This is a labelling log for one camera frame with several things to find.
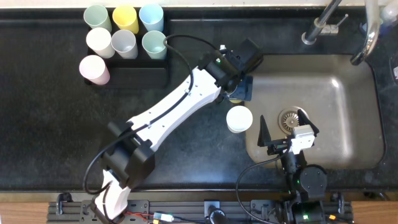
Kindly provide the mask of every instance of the sink basin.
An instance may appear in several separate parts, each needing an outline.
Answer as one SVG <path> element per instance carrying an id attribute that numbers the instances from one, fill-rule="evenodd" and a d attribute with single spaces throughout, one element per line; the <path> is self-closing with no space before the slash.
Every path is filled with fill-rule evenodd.
<path id="1" fill-rule="evenodd" d="M 350 55 L 268 55 L 251 75 L 253 124 L 246 149 L 254 162 L 275 156 L 257 146 L 263 114 L 272 139 L 297 125 L 303 109 L 320 133 L 304 150 L 309 164 L 327 169 L 366 169 L 384 154 L 379 107 L 371 67 L 350 64 Z"/>

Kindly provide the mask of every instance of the faucet handle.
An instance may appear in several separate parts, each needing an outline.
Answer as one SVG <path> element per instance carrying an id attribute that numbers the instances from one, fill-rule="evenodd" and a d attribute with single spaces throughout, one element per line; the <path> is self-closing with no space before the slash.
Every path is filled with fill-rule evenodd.
<path id="1" fill-rule="evenodd" d="M 348 18 L 348 14 L 345 14 L 344 18 L 342 18 L 339 23 L 336 25 L 325 25 L 325 27 L 321 30 L 319 35 L 337 35 L 338 27 Z"/>

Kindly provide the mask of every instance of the cup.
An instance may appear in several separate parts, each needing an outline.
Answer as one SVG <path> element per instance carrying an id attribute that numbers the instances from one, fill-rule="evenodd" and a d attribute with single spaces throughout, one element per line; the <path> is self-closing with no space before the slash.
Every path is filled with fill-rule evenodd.
<path id="1" fill-rule="evenodd" d="M 138 33 L 137 11 L 132 6 L 119 6 L 114 9 L 112 14 L 113 21 L 120 29 L 126 29 L 133 34 Z"/>
<path id="2" fill-rule="evenodd" d="M 91 28 L 102 27 L 112 32 L 111 20 L 109 19 L 108 10 L 102 5 L 90 6 L 85 10 L 83 15 L 85 22 Z"/>
<path id="3" fill-rule="evenodd" d="M 226 114 L 226 124 L 232 133 L 241 133 L 253 123 L 251 111 L 244 106 L 234 106 Z"/>
<path id="4" fill-rule="evenodd" d="M 148 31 L 163 31 L 163 9 L 158 4 L 148 4 L 139 11 L 139 18 Z"/>
<path id="5" fill-rule="evenodd" d="M 104 60 L 97 55 L 83 58 L 79 65 L 80 74 L 97 85 L 104 85 L 111 78 Z"/>
<path id="6" fill-rule="evenodd" d="M 129 30 L 119 30 L 112 36 L 112 47 L 122 58 L 135 59 L 138 56 L 136 36 Z"/>
<path id="7" fill-rule="evenodd" d="M 110 58 L 114 55 L 111 39 L 111 34 L 106 29 L 98 27 L 89 31 L 86 36 L 86 43 L 99 56 Z"/>
<path id="8" fill-rule="evenodd" d="M 153 30 L 146 33 L 142 38 L 142 46 L 152 59 L 165 59 L 167 49 L 163 44 L 166 36 L 159 31 Z"/>

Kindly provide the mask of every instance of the sink drain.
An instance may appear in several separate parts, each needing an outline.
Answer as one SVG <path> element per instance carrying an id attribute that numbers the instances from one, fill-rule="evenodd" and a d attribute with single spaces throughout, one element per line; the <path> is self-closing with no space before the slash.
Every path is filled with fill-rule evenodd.
<path id="1" fill-rule="evenodd" d="M 286 134 L 292 134 L 293 128 L 299 125 L 299 116 L 297 111 L 301 109 L 298 106 L 292 106 L 284 109 L 279 113 L 279 127 Z"/>

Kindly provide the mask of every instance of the countertop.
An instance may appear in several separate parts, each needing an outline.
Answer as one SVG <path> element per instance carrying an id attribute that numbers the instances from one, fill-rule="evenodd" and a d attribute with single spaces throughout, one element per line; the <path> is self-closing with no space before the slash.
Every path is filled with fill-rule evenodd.
<path id="1" fill-rule="evenodd" d="M 331 18 L 349 18 L 337 36 L 302 43 L 319 8 L 166 9 L 169 34 L 190 34 L 234 49 L 246 37 L 265 54 L 354 54 L 363 44 L 359 23 L 363 8 L 338 9 Z M 0 16 L 0 191 L 81 191 L 85 169 L 101 144 L 102 131 L 114 119 L 127 120 L 150 108 L 188 75 L 177 56 L 169 60 L 170 83 L 159 90 L 93 89 L 78 71 L 87 54 L 88 27 L 82 9 L 5 10 Z M 327 170 L 328 190 L 398 189 L 398 29 L 380 38 L 368 63 L 374 69 L 386 143 L 373 169 Z M 207 50 L 189 39 L 175 39 L 194 65 Z M 156 168 L 137 190 L 231 190 L 241 171 L 253 164 L 245 135 L 227 129 L 232 104 L 211 103 L 184 121 L 156 152 Z M 96 166 L 91 187 L 102 183 Z M 275 169 L 257 168 L 242 189 L 283 191 Z"/>

